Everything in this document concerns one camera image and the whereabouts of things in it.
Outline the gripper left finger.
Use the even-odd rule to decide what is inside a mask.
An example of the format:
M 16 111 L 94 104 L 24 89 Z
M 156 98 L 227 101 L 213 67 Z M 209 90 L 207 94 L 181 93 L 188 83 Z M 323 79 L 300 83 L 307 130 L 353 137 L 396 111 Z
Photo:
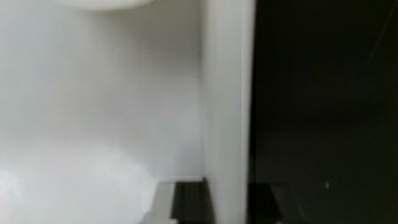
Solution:
M 211 224 L 209 192 L 204 181 L 176 183 L 170 218 L 177 224 Z

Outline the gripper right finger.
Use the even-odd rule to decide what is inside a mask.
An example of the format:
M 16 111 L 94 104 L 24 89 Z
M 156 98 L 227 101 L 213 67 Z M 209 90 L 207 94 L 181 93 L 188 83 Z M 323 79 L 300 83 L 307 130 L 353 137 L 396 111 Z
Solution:
M 248 221 L 247 224 L 277 224 L 282 212 L 268 184 L 248 184 Z

